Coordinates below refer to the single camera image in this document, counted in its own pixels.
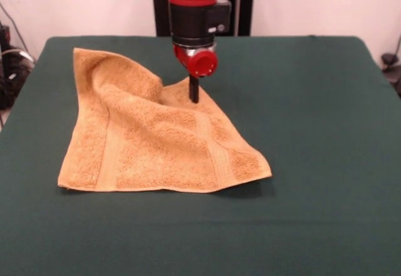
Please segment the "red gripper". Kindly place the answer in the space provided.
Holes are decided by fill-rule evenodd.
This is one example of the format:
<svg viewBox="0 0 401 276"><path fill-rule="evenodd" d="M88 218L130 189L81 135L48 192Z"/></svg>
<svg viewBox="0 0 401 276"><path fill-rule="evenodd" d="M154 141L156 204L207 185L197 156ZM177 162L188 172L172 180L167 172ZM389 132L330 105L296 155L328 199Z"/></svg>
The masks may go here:
<svg viewBox="0 0 401 276"><path fill-rule="evenodd" d="M189 98L192 103L199 102L199 77L211 76L217 66L216 44L208 48L183 48L174 45L174 54L189 72Z"/></svg>

